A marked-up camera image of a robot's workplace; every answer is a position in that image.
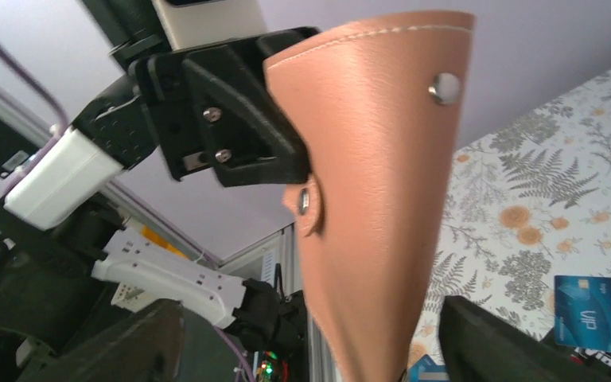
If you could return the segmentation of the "tan leather card holder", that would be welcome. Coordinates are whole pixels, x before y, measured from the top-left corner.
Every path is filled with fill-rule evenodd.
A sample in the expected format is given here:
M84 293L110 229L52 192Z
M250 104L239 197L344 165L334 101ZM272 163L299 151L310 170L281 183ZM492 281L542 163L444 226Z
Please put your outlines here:
M288 185L305 302L345 381L400 381L436 252L475 17L353 21L266 59L305 143Z

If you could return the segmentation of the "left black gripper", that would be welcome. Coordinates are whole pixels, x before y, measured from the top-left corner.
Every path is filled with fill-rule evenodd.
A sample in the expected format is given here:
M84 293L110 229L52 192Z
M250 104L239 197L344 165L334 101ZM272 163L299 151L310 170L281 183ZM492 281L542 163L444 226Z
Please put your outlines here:
M127 170L160 150L172 179L301 184L305 143L267 90L264 61L318 34L302 26L133 60L73 126Z

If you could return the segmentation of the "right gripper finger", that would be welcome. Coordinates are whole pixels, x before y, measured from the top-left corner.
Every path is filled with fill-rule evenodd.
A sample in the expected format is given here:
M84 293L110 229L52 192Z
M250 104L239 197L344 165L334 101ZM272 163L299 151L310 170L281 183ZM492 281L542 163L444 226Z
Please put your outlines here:
M447 296L439 344L451 381L610 381L467 298Z

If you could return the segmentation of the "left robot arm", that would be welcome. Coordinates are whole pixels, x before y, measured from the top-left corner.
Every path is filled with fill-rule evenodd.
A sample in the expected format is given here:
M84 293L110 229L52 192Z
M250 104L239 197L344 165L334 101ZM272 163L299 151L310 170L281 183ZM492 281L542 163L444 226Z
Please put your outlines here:
M0 197L0 334L42 347L24 381L175 381L185 311L229 341L241 381L310 381L303 293L182 258L126 226L100 189L160 151L176 181L306 179L303 141L269 96L264 61L302 26L167 52L140 41L126 72Z

